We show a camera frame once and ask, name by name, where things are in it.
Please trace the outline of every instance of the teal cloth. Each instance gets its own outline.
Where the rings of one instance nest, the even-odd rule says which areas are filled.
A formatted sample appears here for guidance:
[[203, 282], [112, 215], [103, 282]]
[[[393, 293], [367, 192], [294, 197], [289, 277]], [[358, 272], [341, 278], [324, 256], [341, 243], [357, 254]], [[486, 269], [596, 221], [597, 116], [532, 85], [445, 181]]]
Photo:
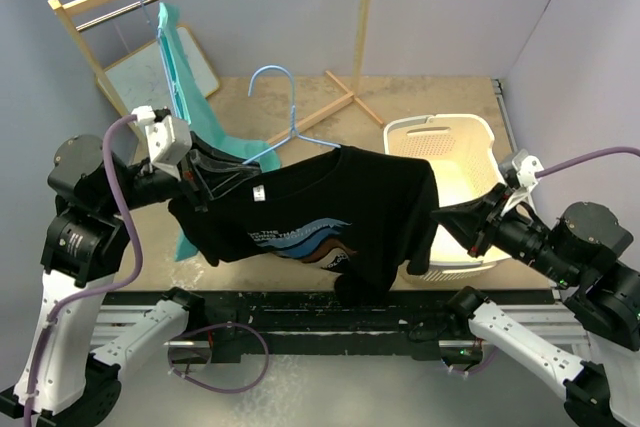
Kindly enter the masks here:
[[[189, 67], [187, 56], [178, 36], [177, 24], [180, 12], [177, 7], [160, 3], [158, 28], [160, 48], [164, 56], [169, 76], [175, 85], [175, 102], [178, 114], [183, 113], [190, 121], [190, 127], [207, 144], [227, 154], [248, 159], [269, 148], [262, 140], [245, 140], [227, 135], [196, 85]], [[258, 159], [263, 172], [280, 168], [280, 159], [275, 152], [269, 152]], [[185, 260], [198, 253], [198, 249], [180, 232], [175, 260]]]

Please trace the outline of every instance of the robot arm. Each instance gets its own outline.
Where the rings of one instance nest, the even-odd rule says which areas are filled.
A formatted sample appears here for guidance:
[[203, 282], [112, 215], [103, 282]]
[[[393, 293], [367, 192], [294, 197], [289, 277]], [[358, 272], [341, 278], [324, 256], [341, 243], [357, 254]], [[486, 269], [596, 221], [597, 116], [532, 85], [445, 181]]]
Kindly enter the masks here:
[[504, 350], [565, 399], [565, 410], [580, 427], [640, 427], [640, 274], [618, 260], [633, 237], [606, 207], [587, 202], [569, 206], [549, 229], [523, 203], [537, 181], [523, 187], [523, 177], [513, 172], [504, 177], [506, 184], [442, 208], [434, 218], [471, 256], [495, 245], [560, 288], [575, 287], [563, 303], [588, 332], [602, 365], [557, 349], [470, 287], [452, 298], [449, 308], [474, 335]]
[[[178, 196], [206, 209], [209, 200], [260, 173], [257, 164], [243, 165], [242, 159], [209, 147], [168, 111], [142, 107], [134, 114], [145, 127], [150, 158], [128, 167], [113, 156], [130, 209]], [[93, 427], [113, 408], [121, 382], [153, 352], [184, 332], [187, 324], [204, 325], [204, 305], [198, 296], [172, 289], [141, 322], [93, 352], [91, 335], [105, 294], [82, 297], [63, 309], [55, 323], [49, 322], [62, 299], [112, 285], [129, 242], [115, 215], [101, 139], [69, 139], [56, 152], [54, 165], [48, 184], [57, 194], [57, 216], [42, 254], [38, 327], [22, 376], [0, 393], [0, 411], [13, 418], [30, 417], [24, 406], [31, 399], [31, 409], [41, 414], [38, 426]], [[41, 333], [46, 335], [43, 343], [38, 342]], [[33, 392], [28, 383], [35, 356], [40, 365]]]

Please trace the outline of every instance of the black metal frame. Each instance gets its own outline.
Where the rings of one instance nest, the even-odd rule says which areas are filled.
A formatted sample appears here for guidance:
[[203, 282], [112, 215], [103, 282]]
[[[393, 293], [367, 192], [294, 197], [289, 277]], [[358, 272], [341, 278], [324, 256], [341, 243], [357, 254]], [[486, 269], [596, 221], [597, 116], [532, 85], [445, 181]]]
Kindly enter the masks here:
[[[250, 324], [275, 355], [401, 355], [439, 360], [440, 340], [472, 340], [456, 328], [447, 301], [457, 291], [393, 291], [385, 305], [346, 309], [333, 292], [194, 292], [205, 300], [210, 323]], [[553, 304], [551, 289], [496, 290], [487, 294], [497, 304]], [[107, 305], [148, 305], [162, 292], [115, 292]], [[195, 340], [205, 341], [206, 337]], [[217, 363], [240, 362], [244, 354], [262, 354], [256, 339], [239, 329], [215, 334]]]

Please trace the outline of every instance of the plastic basket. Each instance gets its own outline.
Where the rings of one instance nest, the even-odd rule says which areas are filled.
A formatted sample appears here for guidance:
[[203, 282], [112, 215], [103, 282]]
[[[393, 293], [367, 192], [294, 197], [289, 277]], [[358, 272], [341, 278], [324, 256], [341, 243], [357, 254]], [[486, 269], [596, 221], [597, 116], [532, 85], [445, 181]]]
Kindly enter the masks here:
[[[494, 136], [477, 115], [423, 115], [391, 122], [384, 129], [385, 153], [428, 160], [438, 183], [440, 205], [486, 194], [503, 182], [491, 150]], [[438, 227], [426, 274], [400, 273], [412, 282], [436, 282], [479, 275], [509, 258], [493, 247], [482, 258], [470, 257], [455, 239]]]

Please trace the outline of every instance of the wooden clothes rack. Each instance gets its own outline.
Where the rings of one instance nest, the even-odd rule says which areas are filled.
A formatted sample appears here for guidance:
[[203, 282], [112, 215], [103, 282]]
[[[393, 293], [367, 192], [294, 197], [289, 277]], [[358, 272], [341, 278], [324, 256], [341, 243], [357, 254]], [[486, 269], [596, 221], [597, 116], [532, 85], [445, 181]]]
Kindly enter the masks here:
[[[104, 22], [112, 20], [116, 17], [124, 15], [128, 12], [132, 12], [142, 5], [139, 2], [134, 4], [130, 4], [123, 8], [117, 9], [109, 14], [102, 15], [96, 19], [93, 19], [89, 22], [86, 22], [80, 26], [77, 26], [73, 18], [79, 14], [88, 12], [97, 7], [100, 7], [106, 3], [112, 2], [114, 0], [73, 0], [71, 2], [67, 2], [63, 4], [59, 0], [49, 0], [49, 5], [55, 12], [56, 16], [62, 23], [63, 27], [66, 29], [67, 33], [73, 41], [76, 43], [80, 52], [84, 55], [91, 67], [91, 70], [95, 73], [98, 81], [102, 84], [109, 100], [118, 111], [120, 115], [127, 115], [129, 112], [122, 101], [122, 98], [118, 95], [115, 87], [107, 77], [105, 70], [102, 68], [100, 63], [97, 61], [95, 55], [93, 54], [91, 48], [85, 41], [82, 36], [82, 32], [89, 30], [97, 25], [100, 25]], [[158, 2], [159, 0], [143, 0], [144, 5], [148, 5], [154, 2]], [[367, 22], [369, 17], [369, 5], [371, 0], [360, 0], [360, 5], [358, 9], [358, 29], [356, 34], [356, 43], [354, 49], [353, 56], [353, 72], [351, 76], [351, 88], [347, 87], [343, 82], [338, 79], [333, 73], [326, 71], [325, 74], [331, 81], [333, 81], [340, 89], [344, 91], [344, 95], [337, 98], [333, 102], [325, 105], [320, 110], [314, 112], [313, 114], [299, 120], [297, 122], [297, 127], [300, 132], [307, 130], [327, 117], [335, 114], [336, 112], [344, 109], [348, 105], [355, 103], [360, 109], [362, 109], [376, 124], [380, 127], [384, 125], [384, 121], [373, 111], [371, 110], [363, 101], [358, 97], [359, 86], [360, 86], [360, 76], [362, 69], [362, 62], [364, 58], [364, 46], [366, 41], [366, 33], [367, 33]], [[143, 140], [143, 135], [139, 129], [133, 128], [133, 131], [138, 136], [140, 140]], [[289, 134], [289, 130], [285, 130], [278, 135], [269, 139], [269, 143], [274, 144], [279, 142], [280, 140], [286, 138]]]

